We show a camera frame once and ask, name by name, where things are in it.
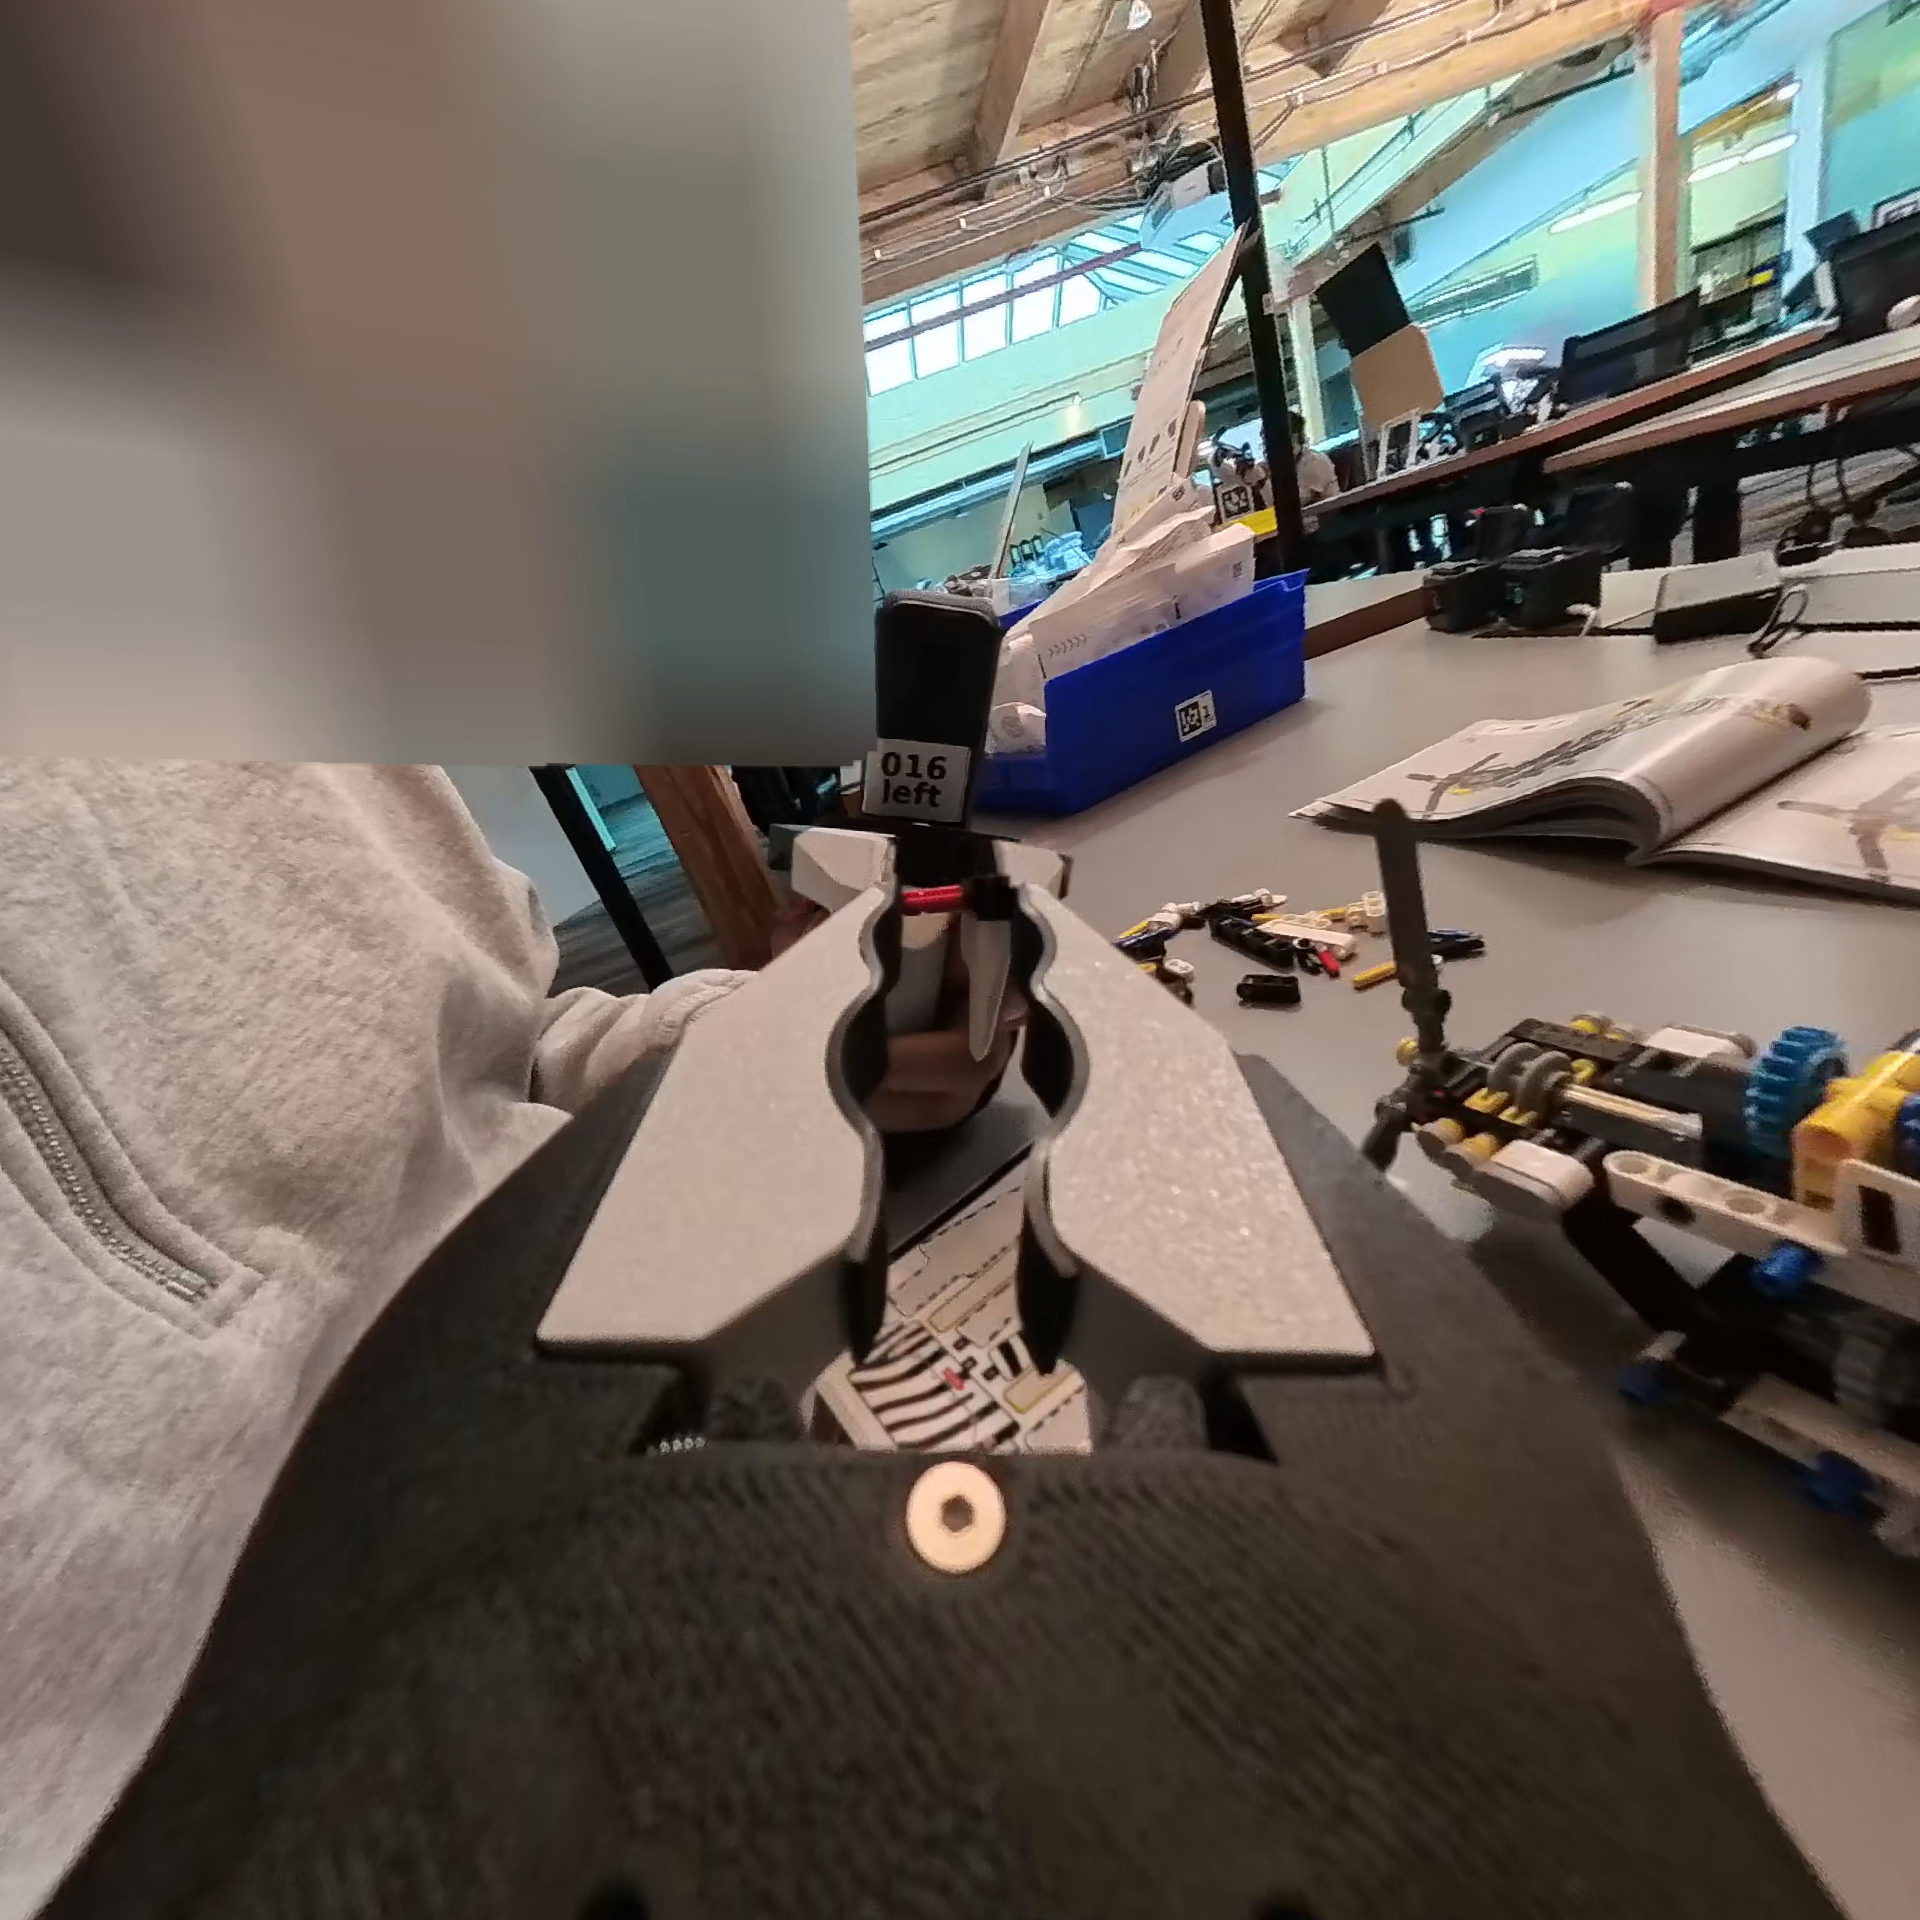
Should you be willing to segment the pile of loose lego pieces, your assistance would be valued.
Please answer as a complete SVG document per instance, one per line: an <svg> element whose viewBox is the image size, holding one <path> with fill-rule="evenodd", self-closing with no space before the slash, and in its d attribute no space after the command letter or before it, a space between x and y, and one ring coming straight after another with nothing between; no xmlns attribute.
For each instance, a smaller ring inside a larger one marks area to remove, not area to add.
<svg viewBox="0 0 1920 1920"><path fill-rule="evenodd" d="M1401 976L1401 935L1415 955L1438 967L1486 955L1473 928L1435 928L1419 890L1387 885L1347 902L1291 909L1282 894L1254 889L1209 899L1163 902L1114 937L1117 950L1139 974L1182 1005L1195 1005L1195 961L1177 950L1186 935L1241 961L1234 995L1241 1005L1289 1009L1304 1001L1304 979L1347 979L1373 991Z"/></svg>

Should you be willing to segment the black and cardboard board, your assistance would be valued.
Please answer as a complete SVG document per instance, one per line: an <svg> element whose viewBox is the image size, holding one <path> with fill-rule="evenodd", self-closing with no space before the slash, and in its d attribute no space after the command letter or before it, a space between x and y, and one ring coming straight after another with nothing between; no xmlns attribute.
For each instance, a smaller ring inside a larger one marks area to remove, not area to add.
<svg viewBox="0 0 1920 1920"><path fill-rule="evenodd" d="M1312 291L1342 349L1360 423L1382 433L1395 423L1433 413L1445 398L1433 347L1401 296L1379 241L1353 253Z"/></svg>

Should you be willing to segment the person's left hand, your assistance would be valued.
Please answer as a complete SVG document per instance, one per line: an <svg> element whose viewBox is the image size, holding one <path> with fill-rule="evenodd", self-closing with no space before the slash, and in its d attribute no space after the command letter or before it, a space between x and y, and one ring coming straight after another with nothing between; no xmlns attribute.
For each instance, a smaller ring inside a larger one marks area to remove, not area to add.
<svg viewBox="0 0 1920 1920"><path fill-rule="evenodd" d="M991 1049L976 1057L970 1045L970 984L965 978L945 982L931 1024L890 1035L885 1073L866 1101L879 1131L928 1135L979 1113L1021 1054L1026 1013L1026 995L1018 982L1008 982Z"/></svg>

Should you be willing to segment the blue plastic bin with tag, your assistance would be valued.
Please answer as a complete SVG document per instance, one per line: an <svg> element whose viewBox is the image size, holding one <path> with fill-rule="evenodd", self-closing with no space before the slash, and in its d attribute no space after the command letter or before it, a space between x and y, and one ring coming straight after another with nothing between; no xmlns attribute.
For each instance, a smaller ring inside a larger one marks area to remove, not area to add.
<svg viewBox="0 0 1920 1920"><path fill-rule="evenodd" d="M1047 687L1038 751L989 755L979 813L1064 817L1186 762L1305 696L1305 589L1291 570Z"/></svg>

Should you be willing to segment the black power adapter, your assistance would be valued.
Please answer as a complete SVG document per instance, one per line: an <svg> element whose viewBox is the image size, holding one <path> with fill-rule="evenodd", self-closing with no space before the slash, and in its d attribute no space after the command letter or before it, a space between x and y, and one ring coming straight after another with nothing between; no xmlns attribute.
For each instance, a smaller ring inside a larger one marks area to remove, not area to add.
<svg viewBox="0 0 1920 1920"><path fill-rule="evenodd" d="M1654 593L1649 632L1658 643L1760 635L1786 595L1771 554L1670 567Z"/></svg>

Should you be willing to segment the black computer monitor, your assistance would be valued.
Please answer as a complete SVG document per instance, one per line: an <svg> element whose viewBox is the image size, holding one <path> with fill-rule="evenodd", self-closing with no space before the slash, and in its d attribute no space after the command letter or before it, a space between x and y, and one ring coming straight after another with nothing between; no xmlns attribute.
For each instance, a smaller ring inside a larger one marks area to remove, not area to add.
<svg viewBox="0 0 1920 1920"><path fill-rule="evenodd" d="M1554 376L1559 413L1611 400L1688 369L1699 329L1699 288L1565 341Z"/></svg>

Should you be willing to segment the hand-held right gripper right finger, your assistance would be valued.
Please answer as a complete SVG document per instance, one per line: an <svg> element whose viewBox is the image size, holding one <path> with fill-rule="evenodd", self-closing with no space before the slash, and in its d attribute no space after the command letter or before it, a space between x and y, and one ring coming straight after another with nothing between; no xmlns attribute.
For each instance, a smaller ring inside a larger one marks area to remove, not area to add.
<svg viewBox="0 0 1920 1920"><path fill-rule="evenodd" d="M1377 1343L1221 1033L1024 885L1026 1154L1016 1297L1041 1369L1353 1373Z"/></svg>

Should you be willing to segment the open instruction booklet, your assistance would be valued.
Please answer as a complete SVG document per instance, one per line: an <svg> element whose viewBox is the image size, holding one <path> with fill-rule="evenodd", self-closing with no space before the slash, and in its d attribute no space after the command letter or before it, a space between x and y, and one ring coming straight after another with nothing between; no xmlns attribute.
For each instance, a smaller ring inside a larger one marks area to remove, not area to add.
<svg viewBox="0 0 1920 1920"><path fill-rule="evenodd" d="M1720 665L1635 699L1486 720L1295 811L1366 830L1398 801L1433 843L1544 837L1918 899L1918 726L1815 655Z"/></svg>

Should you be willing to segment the wooden pillar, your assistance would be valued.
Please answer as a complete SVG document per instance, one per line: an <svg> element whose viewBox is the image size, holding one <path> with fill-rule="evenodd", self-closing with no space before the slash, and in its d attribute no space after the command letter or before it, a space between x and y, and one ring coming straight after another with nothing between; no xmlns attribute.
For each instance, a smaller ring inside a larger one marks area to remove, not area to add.
<svg viewBox="0 0 1920 1920"><path fill-rule="evenodd" d="M1690 288L1690 145L1681 114L1686 30L1686 1L1649 1L1637 30L1637 307L1667 303Z"/></svg>

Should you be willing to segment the person's grey hoodie torso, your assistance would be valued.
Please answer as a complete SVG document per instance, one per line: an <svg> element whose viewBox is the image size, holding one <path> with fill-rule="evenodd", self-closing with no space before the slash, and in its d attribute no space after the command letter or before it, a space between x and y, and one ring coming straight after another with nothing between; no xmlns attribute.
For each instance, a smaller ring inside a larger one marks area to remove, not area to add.
<svg viewBox="0 0 1920 1920"><path fill-rule="evenodd" d="M431 766L6 758L6 1915L142 1762L325 1379L573 1113Z"/></svg>

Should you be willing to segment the long wooden desk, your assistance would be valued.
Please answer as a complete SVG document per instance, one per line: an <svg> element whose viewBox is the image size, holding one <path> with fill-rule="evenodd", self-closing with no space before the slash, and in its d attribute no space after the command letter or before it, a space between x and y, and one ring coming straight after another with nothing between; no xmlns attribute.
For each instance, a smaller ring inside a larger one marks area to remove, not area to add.
<svg viewBox="0 0 1920 1920"><path fill-rule="evenodd" d="M1409 527L1523 505L1551 517L1578 488L1630 485L1633 567L1671 559L1691 527L1695 559L1728 559L1742 542L1752 475L1915 447L1918 329L1829 343L1827 323L1787 331L1515 438L1403 469L1314 509L1310 557L1363 554L1403 570Z"/></svg>

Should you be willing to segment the black metal table leg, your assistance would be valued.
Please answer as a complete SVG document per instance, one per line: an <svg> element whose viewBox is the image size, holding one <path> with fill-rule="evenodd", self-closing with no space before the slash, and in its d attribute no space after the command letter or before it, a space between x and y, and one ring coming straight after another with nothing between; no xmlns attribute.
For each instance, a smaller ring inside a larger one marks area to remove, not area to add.
<svg viewBox="0 0 1920 1920"><path fill-rule="evenodd" d="M677 969L640 909L630 875L618 865L618 841L607 825L581 769L538 762L530 778L568 838L595 902L558 923L558 984L595 984L608 991L659 989Z"/></svg>

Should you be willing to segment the wooden table leg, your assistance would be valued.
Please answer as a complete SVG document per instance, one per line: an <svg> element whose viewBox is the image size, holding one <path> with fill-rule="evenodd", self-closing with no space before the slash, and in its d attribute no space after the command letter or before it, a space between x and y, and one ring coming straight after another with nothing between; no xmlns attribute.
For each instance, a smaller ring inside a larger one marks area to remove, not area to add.
<svg viewBox="0 0 1920 1920"><path fill-rule="evenodd" d="M723 963L762 969L776 955L785 898L731 769L637 762L634 771L706 917Z"/></svg>

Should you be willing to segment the black metal pole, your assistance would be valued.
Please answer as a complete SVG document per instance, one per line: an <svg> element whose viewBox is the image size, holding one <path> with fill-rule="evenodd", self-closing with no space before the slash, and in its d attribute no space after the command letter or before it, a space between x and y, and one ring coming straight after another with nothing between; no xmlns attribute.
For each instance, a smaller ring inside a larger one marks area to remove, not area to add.
<svg viewBox="0 0 1920 1920"><path fill-rule="evenodd" d="M1305 511L1299 490L1296 447L1289 431L1281 326L1270 307L1273 279L1264 245L1263 189L1243 98L1234 5L1200 1L1199 13L1216 110L1216 139L1226 163L1232 224L1240 235L1240 288L1256 365L1264 461L1277 514L1277 529L1256 542L1258 575L1270 579L1309 567Z"/></svg>

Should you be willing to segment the lego technic vehicle model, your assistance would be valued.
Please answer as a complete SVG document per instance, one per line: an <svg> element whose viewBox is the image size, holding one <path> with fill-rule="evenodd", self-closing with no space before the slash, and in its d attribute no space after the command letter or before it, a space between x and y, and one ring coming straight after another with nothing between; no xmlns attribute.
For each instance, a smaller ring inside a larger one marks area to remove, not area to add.
<svg viewBox="0 0 1920 1920"><path fill-rule="evenodd" d="M1819 1026L1768 1046L1608 1015L1449 1041L1414 822L1367 817L1414 1021L1360 1152L1415 1143L1456 1187L1557 1227L1650 1333L1621 1373L1797 1470L1810 1499L1918 1549L1915 1035L1851 1067Z"/></svg>

